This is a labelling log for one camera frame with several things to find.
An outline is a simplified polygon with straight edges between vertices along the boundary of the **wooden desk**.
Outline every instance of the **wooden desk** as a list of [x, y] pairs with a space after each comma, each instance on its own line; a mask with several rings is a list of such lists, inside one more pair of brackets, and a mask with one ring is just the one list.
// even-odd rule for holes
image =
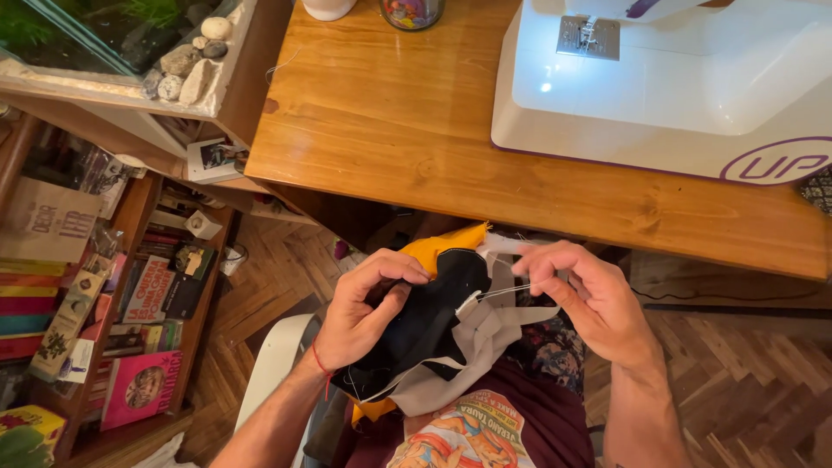
[[[373, 0], [335, 22], [300, 2], [245, 174], [280, 185], [825, 279], [830, 218], [792, 187], [747, 187], [491, 147], [518, 0], [452, 0], [400, 32]], [[324, 226], [338, 231], [327, 222]]]

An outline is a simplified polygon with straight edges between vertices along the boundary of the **maroon t-shirt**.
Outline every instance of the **maroon t-shirt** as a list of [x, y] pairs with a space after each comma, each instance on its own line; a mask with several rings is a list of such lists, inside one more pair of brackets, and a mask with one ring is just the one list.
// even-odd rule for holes
[[364, 418], [355, 430], [351, 405], [347, 414], [333, 468], [595, 465], [581, 398], [505, 359], [432, 414], [394, 411], [375, 423]]

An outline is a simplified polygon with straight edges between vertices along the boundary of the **purple logo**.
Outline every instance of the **purple logo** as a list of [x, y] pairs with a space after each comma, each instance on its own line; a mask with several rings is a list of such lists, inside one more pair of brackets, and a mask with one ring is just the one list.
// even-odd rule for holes
[[801, 137], [751, 150], [729, 162], [720, 179], [761, 185], [794, 181], [832, 162], [832, 137]]

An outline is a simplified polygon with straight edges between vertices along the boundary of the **man's right hand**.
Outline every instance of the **man's right hand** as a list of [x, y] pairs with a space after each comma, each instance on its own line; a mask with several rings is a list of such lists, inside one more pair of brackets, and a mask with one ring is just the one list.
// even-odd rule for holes
[[[569, 241], [524, 246], [514, 267], [528, 273], [531, 293], [547, 293], [572, 319], [578, 335], [600, 357], [637, 375], [664, 369], [661, 346], [621, 269]], [[569, 271], [569, 283], [557, 277]]]

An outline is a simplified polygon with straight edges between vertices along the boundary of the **white sewing machine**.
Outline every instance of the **white sewing machine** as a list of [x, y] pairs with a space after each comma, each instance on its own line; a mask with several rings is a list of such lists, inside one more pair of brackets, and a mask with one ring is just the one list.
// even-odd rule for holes
[[493, 144], [760, 185], [832, 164], [832, 0], [702, 1], [524, 0]]

